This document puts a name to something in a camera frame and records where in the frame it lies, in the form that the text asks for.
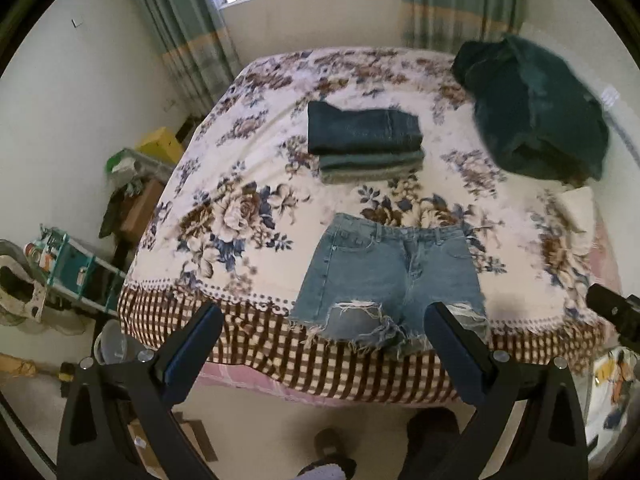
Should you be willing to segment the light blue denim shorts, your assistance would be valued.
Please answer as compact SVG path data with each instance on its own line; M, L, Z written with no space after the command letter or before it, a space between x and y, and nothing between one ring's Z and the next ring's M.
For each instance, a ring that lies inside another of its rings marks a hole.
M424 313L438 302L487 339L484 296L461 228L396 228L337 214L314 251L290 320L311 340L401 359L431 349Z

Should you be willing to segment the clear plastic container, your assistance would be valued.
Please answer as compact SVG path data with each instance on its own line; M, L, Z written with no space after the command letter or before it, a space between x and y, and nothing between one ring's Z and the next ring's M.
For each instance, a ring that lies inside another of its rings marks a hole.
M100 365L111 365L137 359L138 353L145 349L137 339L125 335L119 322L109 320L96 336L93 343L93 356Z

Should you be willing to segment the flat cardboard piece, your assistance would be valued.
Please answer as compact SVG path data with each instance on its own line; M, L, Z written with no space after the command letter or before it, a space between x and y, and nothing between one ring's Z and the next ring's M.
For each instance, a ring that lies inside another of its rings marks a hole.
M134 419L128 425L140 462L153 479L168 479L162 460L167 462L170 458L175 458L175 449L185 450L186 442L189 442L193 452L200 456L203 463L211 465L218 460L201 419L185 418L181 412L172 412L171 415L178 429L174 428L168 434L160 434L158 437L150 438L139 419Z

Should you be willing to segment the white pillow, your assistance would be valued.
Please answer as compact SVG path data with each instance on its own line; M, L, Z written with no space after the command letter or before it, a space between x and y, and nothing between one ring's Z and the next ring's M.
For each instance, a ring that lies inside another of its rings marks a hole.
M596 205L589 186L556 193L553 203L570 230L570 250L576 256L590 253L596 236Z

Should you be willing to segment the teal storage rack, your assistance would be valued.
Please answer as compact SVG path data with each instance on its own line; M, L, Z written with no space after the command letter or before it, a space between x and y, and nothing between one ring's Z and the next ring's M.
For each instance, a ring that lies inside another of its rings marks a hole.
M117 316L125 273L98 257L67 232L40 226L39 236L24 246L27 260L41 272L48 292L74 307Z

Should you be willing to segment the brown cardboard box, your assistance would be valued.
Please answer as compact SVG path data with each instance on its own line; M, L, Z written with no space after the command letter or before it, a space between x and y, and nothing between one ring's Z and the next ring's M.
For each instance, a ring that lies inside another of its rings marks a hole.
M120 224L119 234L131 244L138 244L153 218L155 207L160 200L165 185L159 180L149 180L127 210Z

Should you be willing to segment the dark green crumpled garment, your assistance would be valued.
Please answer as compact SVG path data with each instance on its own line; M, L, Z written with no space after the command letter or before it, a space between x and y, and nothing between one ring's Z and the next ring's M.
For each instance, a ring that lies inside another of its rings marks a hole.
M540 180L602 178L610 143L602 105L565 61L520 36L467 41L452 64L474 99L474 120L494 163Z

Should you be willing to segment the yellow box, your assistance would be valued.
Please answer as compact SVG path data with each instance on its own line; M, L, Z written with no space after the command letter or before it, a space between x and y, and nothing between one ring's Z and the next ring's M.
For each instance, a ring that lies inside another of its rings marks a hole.
M166 127L147 134L136 146L136 150L171 165L177 165L184 153L180 142Z

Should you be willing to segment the green folded pants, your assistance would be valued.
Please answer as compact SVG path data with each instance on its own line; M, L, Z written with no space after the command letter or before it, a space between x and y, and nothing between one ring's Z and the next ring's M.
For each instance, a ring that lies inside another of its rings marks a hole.
M332 154L320 155L319 167L326 171L378 169L411 165L415 162L422 162L423 159L422 150L401 153Z

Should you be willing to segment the dark blue folded jeans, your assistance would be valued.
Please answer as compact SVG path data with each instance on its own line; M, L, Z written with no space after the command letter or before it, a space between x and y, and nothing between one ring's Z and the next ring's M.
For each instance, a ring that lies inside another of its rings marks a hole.
M408 153L420 150L419 118L394 108L341 110L311 101L308 148L314 155Z

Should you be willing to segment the right green curtain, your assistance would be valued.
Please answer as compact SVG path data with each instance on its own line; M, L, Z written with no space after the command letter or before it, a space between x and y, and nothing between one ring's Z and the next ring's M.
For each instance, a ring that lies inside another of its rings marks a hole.
M401 37L408 48L454 53L467 41L516 34L526 0L401 0Z

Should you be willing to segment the green curtain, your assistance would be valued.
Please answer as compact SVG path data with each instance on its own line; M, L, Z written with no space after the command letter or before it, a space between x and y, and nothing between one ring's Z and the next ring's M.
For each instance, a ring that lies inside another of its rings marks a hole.
M408 48L454 53L467 41L516 34L526 0L401 0L401 37Z
M184 107L204 117L242 70L217 0L134 0Z

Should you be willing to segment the left green curtain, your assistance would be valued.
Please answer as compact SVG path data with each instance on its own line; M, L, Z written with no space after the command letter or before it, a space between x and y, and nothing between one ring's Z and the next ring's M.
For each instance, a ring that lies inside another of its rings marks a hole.
M184 107L204 117L242 70L217 0L134 0Z

